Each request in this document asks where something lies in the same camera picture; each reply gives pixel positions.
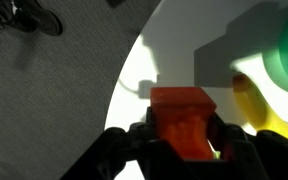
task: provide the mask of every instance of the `gray textured surface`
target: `gray textured surface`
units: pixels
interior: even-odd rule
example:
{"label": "gray textured surface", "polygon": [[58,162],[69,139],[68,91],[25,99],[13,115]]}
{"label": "gray textured surface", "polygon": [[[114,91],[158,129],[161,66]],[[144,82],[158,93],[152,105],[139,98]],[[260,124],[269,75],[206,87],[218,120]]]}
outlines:
{"label": "gray textured surface", "polygon": [[63,20],[61,37],[0,31],[0,179],[58,179],[89,147],[159,0],[40,2]]}

